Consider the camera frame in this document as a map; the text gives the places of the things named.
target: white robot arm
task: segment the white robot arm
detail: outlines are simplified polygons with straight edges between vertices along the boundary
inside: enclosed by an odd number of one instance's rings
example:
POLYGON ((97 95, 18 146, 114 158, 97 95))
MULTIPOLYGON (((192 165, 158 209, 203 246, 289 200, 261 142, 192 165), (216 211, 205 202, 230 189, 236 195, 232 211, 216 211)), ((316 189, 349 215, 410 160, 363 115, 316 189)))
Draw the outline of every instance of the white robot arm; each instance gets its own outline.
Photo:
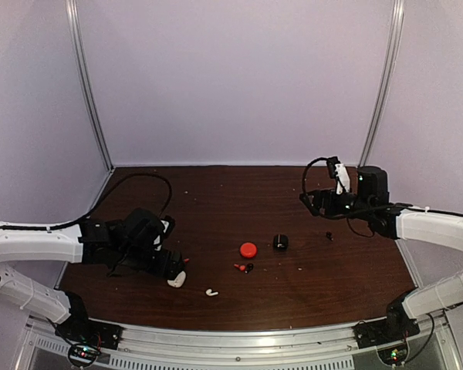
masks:
MULTIPOLYGON (((307 166, 299 198, 313 216, 365 220, 374 233, 383 237, 426 241, 463 252, 463 214, 390 203, 387 174, 375 166, 357 169, 357 193, 353 193, 350 182, 342 180, 347 173, 337 157, 319 158, 311 163, 319 160, 326 161, 336 188, 307 191, 306 174, 311 164, 307 166)), ((367 326, 362 325, 359 332, 356 329, 357 341, 360 347, 367 347, 388 338, 399 340, 403 334, 417 334, 415 319, 458 304, 463 304, 463 271, 395 299, 387 306, 387 320, 379 327, 380 332, 367 332, 367 326), (374 339, 377 334, 382 337, 380 341, 374 339)))
POLYGON ((81 297, 45 287, 14 270, 8 262, 105 264, 112 272, 123 264, 173 280, 184 270, 183 259, 179 252, 161 246, 173 226, 172 219, 159 220, 140 208, 124 221, 85 219, 52 225, 0 221, 0 298, 46 317, 64 338, 85 342, 100 328, 89 320, 81 297))

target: small red object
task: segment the small red object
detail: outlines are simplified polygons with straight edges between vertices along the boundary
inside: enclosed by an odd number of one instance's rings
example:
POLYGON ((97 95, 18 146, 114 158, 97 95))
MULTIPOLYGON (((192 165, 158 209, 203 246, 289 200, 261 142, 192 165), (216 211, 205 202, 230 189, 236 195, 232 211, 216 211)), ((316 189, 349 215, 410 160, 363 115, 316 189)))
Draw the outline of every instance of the small red object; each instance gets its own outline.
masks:
POLYGON ((245 258, 254 258, 257 255, 257 247, 253 243, 244 243, 240 247, 240 254, 245 258))
POLYGON ((233 266, 238 268, 240 271, 245 271, 246 269, 246 266, 244 266, 243 264, 234 264, 233 266))

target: red bottle cap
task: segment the red bottle cap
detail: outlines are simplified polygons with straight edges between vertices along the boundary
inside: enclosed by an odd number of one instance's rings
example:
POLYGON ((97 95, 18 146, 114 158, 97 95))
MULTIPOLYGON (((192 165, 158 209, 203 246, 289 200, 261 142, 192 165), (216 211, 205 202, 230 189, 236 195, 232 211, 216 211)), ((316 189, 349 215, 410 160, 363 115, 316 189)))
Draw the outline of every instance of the red bottle cap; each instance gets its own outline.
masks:
POLYGON ((253 243, 244 243, 240 247, 240 254, 245 258, 254 258, 257 254, 257 247, 253 243))

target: dark wooden surface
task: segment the dark wooden surface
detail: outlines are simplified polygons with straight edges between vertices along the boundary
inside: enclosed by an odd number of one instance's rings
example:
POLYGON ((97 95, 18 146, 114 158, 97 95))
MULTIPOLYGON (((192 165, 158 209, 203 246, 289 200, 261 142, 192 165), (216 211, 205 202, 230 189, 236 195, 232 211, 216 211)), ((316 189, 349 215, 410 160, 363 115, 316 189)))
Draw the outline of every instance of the dark wooden surface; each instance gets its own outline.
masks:
MULTIPOLYGON (((165 247, 191 259, 188 278, 174 289, 149 274, 107 278, 107 267, 70 265, 61 288, 80 294, 93 318, 177 329, 306 328, 383 316, 388 302, 413 287, 392 240, 358 237, 345 221, 309 214, 298 200, 300 167, 123 168, 110 183, 141 170, 173 184, 166 213, 177 226, 165 247), (277 233, 289 236, 284 253, 272 250, 277 233), (246 241, 259 247, 251 274, 233 268, 247 262, 238 253, 246 241), (208 288, 219 295, 206 296, 208 288)), ((309 188, 332 185, 325 168, 309 175, 309 188)), ((158 180, 133 178, 96 216, 156 212, 165 196, 158 180)), ((367 232, 362 222, 354 226, 367 232)))

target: white wall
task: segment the white wall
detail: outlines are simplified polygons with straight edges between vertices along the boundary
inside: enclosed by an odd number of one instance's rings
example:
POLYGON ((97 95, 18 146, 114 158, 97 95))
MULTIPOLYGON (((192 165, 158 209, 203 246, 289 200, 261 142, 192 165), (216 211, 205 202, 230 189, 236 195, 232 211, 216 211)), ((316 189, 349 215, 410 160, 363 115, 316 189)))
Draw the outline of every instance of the white wall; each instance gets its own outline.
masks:
MULTIPOLYGON (((65 1, 0 0, 0 219, 84 213, 106 176, 80 90, 65 1)), ((61 264, 18 264, 52 285, 61 264)), ((27 313, 0 301, 0 369, 27 313)))
MULTIPOLYGON (((369 162, 387 170, 392 201, 463 212, 463 1, 406 1, 369 162)), ((457 251, 407 244, 425 284, 463 268, 457 251)), ((463 357, 463 308, 448 317, 463 357)))
POLYGON ((112 161, 360 157, 392 1, 79 2, 112 161))

